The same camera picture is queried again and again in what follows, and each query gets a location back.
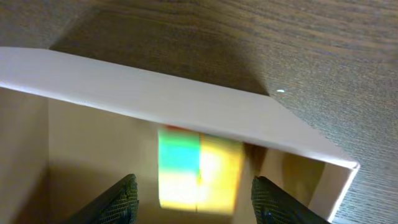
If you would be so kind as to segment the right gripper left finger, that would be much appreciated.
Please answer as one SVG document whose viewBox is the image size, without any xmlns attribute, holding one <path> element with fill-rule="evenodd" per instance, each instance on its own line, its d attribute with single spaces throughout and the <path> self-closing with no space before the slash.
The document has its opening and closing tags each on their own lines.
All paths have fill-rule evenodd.
<svg viewBox="0 0 398 224">
<path fill-rule="evenodd" d="M 134 224 L 139 208 L 136 176 L 128 174 L 63 224 Z"/>
</svg>

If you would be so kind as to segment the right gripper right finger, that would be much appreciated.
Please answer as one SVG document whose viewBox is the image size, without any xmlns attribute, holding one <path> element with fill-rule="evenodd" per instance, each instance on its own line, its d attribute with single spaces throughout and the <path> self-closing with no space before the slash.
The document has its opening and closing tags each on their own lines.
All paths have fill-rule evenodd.
<svg viewBox="0 0 398 224">
<path fill-rule="evenodd" d="M 251 202 L 257 224 L 329 224 L 264 176 L 252 180 Z"/>
</svg>

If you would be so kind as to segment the multicolour puzzle cube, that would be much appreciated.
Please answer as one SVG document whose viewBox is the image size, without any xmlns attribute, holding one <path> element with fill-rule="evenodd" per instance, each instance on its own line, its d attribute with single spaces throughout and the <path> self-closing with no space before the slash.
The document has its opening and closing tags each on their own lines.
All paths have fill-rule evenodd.
<svg viewBox="0 0 398 224">
<path fill-rule="evenodd" d="M 160 207 L 232 215 L 243 162 L 243 142 L 170 126 L 160 128 Z"/>
</svg>

